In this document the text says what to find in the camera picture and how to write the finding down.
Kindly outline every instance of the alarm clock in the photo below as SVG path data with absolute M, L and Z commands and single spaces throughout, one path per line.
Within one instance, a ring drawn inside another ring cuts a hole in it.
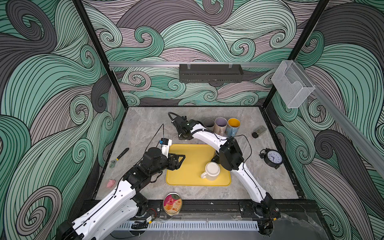
M 281 157 L 281 154 L 273 149 L 263 149 L 260 151 L 259 154 L 261 159 L 264 159 L 264 162 L 270 166 L 274 167 L 275 169 L 278 169 L 280 165 L 283 163 L 283 158 Z

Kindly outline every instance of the wall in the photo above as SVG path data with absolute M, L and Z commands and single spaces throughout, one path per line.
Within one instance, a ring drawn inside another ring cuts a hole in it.
M 95 189 L 124 109 L 71 0 L 0 2 L 1 239 L 52 239 Z
M 340 110 L 383 149 L 384 2 L 328 8 L 297 60 Z M 309 199 L 335 239 L 383 239 L 384 180 L 327 110 L 310 96 L 298 109 L 273 97 L 268 115 Z
M 225 62 L 286 60 L 317 5 L 316 0 L 83 3 L 109 61 Z M 209 85 L 180 83 L 177 68 L 114 70 L 128 104 L 150 106 L 259 106 L 274 71 L 247 68 L 242 83 Z

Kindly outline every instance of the label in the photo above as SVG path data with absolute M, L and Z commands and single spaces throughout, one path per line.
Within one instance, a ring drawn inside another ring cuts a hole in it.
M 164 199 L 164 210 L 170 215 L 177 214 L 182 206 L 182 200 L 177 194 L 169 194 Z

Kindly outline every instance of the white mesh basket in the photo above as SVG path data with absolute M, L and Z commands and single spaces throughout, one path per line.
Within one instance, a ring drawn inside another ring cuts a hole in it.
M 291 60 L 284 60 L 272 77 L 272 82 L 288 108 L 298 108 L 314 90 L 313 84 L 306 86 L 295 69 L 299 64 Z

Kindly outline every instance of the cup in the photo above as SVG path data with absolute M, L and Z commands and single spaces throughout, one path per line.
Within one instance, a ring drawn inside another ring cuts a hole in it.
M 203 126 L 208 130 L 213 131 L 214 125 L 215 125 L 215 121 L 211 118 L 206 118 L 203 120 Z
M 227 128 L 227 120 L 219 117 L 215 119 L 214 133 L 225 137 L 225 129 Z
M 220 174 L 220 167 L 215 162 L 209 162 L 205 166 L 205 172 L 200 175 L 201 178 L 206 178 L 209 181 L 214 181 Z
M 228 137 L 233 137 L 234 135 L 237 134 L 239 127 L 240 127 L 240 121 L 236 118 L 230 118 L 228 120 L 227 128 L 225 129 L 225 134 Z

